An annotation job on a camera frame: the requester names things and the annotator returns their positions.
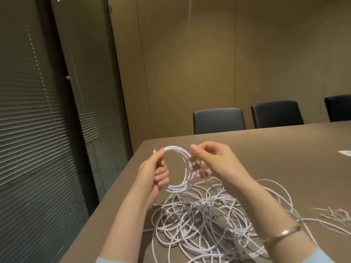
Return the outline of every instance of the light blue sleeve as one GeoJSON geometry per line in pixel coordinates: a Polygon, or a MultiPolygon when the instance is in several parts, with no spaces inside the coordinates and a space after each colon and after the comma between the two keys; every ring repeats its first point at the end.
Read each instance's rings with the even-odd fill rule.
{"type": "Polygon", "coordinates": [[[303,263],[335,263],[320,248],[303,263]]]}
{"type": "Polygon", "coordinates": [[[98,259],[96,260],[95,263],[122,263],[122,262],[116,262],[116,261],[107,260],[107,259],[103,259],[101,257],[98,257],[98,259]]]}
{"type": "MultiPolygon", "coordinates": [[[[101,257],[98,257],[96,260],[96,263],[121,263],[121,262],[116,262],[112,260],[106,260],[101,257]]],[[[306,259],[302,263],[335,263],[328,257],[320,248],[308,259],[306,259]]]]}

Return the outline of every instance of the person's left hand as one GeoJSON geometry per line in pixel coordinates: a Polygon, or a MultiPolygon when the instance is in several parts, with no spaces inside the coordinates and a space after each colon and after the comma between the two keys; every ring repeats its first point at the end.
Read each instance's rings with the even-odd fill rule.
{"type": "Polygon", "coordinates": [[[140,165],[132,187],[140,198],[146,200],[148,209],[155,203],[161,188],[169,183],[169,170],[166,161],[162,158],[164,153],[165,150],[160,149],[140,165]]]}

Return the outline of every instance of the person's right hand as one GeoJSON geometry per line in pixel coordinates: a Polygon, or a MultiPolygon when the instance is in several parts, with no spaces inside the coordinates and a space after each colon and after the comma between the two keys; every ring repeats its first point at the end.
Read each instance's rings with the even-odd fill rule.
{"type": "Polygon", "coordinates": [[[206,141],[199,145],[190,146],[193,156],[191,162],[202,160],[202,168],[199,164],[192,166],[192,171],[202,169],[202,174],[197,174],[197,178],[203,176],[217,176],[222,183],[229,183],[237,186],[243,180],[251,178],[230,147],[225,144],[206,141]]]}

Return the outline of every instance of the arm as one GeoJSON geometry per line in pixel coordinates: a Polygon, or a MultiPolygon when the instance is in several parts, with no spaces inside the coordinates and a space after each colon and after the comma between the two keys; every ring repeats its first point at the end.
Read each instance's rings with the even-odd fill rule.
{"type": "MultiPolygon", "coordinates": [[[[296,225],[274,197],[248,174],[229,146],[205,142],[192,145],[191,151],[192,161],[201,159],[207,164],[203,175],[218,176],[227,192],[238,198],[261,239],[276,236],[296,225]]],[[[200,165],[195,164],[193,170],[198,169],[200,165]]],[[[318,248],[304,231],[265,244],[265,247],[274,263],[301,263],[318,248]]]]}
{"type": "Polygon", "coordinates": [[[169,182],[169,171],[160,160],[164,149],[141,164],[137,178],[123,200],[100,257],[124,263],[137,263],[147,210],[155,202],[162,186],[169,182]],[[155,171],[157,162],[160,167],[155,171]]]}

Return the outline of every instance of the wood paneled wall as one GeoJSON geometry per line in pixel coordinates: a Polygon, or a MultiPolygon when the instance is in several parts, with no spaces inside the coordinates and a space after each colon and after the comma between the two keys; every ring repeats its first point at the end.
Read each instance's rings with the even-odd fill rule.
{"type": "Polygon", "coordinates": [[[109,0],[134,151],[192,113],[296,100],[306,123],[351,93],[350,0],[109,0]]]}

